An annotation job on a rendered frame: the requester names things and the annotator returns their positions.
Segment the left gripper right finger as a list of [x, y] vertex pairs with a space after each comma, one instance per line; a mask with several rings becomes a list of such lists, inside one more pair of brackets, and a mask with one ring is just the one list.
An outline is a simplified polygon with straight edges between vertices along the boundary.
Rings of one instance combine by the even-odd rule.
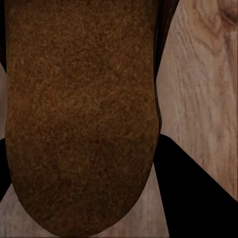
[[238, 202], [171, 138], [154, 157], [170, 238], [238, 238]]

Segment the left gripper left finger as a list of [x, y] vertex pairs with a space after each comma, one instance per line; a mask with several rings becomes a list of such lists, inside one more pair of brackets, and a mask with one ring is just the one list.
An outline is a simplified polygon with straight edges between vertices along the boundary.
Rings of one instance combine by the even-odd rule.
[[2, 200], [11, 183], [12, 181], [8, 167], [4, 138], [0, 140], [0, 201]]

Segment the sandal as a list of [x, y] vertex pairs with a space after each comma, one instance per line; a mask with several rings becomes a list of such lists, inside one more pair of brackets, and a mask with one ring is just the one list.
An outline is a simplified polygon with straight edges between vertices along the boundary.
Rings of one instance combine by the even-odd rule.
[[139, 200], [162, 117], [156, 78], [179, 0], [0, 0], [5, 146], [24, 210], [88, 238]]

